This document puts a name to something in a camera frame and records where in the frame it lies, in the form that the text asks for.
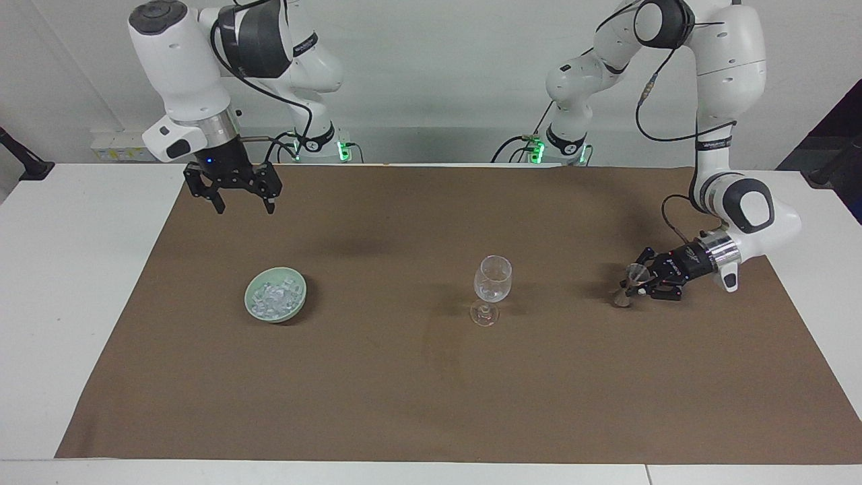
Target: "black oval cap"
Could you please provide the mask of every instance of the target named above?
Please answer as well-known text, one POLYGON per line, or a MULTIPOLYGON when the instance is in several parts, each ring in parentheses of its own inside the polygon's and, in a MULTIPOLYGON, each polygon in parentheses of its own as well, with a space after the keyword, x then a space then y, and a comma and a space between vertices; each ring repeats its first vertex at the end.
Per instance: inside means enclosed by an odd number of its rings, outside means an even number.
POLYGON ((134 9, 128 24, 141 35, 159 35, 183 20, 188 11, 178 0, 150 0, 134 9))

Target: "table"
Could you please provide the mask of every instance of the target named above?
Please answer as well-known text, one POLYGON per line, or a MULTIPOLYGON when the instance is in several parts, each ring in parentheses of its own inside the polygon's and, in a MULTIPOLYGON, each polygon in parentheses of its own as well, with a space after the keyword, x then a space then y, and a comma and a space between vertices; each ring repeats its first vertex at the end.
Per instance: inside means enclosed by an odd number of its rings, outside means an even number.
MULTIPOLYGON (((0 483, 835 483, 855 467, 647 467, 445 463, 54 461, 81 390, 183 184, 179 165, 61 165, 0 205, 0 483)), ((349 166, 343 170, 361 170, 349 166)), ((392 167, 409 170, 408 167, 392 167)), ((794 205, 803 234, 770 260, 862 411, 862 228, 797 173, 756 173, 794 205)))

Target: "white wall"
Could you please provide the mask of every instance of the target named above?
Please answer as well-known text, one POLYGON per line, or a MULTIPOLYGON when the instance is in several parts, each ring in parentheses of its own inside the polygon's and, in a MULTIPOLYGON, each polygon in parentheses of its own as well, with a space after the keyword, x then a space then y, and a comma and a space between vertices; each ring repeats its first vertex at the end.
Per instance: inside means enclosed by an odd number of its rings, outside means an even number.
MULTIPOLYGON (((90 161, 88 131, 140 131, 163 111, 134 57, 126 19, 141 0, 9 0, 0 40, 29 49, 0 53, 0 120, 33 150, 90 161), (37 35, 29 32, 32 24, 37 35)), ((189 0, 194 7, 228 0, 189 0)), ((328 95, 334 117, 369 161, 486 161, 529 131, 547 104, 547 70, 580 54, 616 0, 307 0, 322 41, 347 80, 328 95)), ((769 53, 767 93, 740 120, 734 165, 774 168, 859 80, 858 0, 752 1, 769 53)), ((594 97, 590 141, 597 165, 679 166, 689 143, 637 134, 633 111, 665 53, 644 51, 628 82, 594 97)), ((657 134, 691 130, 693 59, 680 52, 644 109, 657 134)), ((227 80, 246 127, 276 127, 284 110, 227 80)))

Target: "white power box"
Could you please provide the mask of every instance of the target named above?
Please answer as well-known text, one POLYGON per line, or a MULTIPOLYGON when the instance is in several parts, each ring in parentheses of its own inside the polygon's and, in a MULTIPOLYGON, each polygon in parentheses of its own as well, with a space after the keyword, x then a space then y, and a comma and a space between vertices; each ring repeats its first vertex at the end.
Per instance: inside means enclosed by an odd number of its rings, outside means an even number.
POLYGON ((90 148, 101 161, 157 161, 144 146, 141 133, 94 133, 90 148))

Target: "bowl of ice cubes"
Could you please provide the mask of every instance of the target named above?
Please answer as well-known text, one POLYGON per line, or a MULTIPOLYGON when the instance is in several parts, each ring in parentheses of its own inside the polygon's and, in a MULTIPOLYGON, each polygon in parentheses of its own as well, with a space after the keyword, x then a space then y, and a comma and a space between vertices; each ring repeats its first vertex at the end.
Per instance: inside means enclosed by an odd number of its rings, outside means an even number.
POLYGON ((267 269, 248 284, 246 310, 268 324, 282 324, 303 309, 305 293, 305 279, 295 269, 267 269))

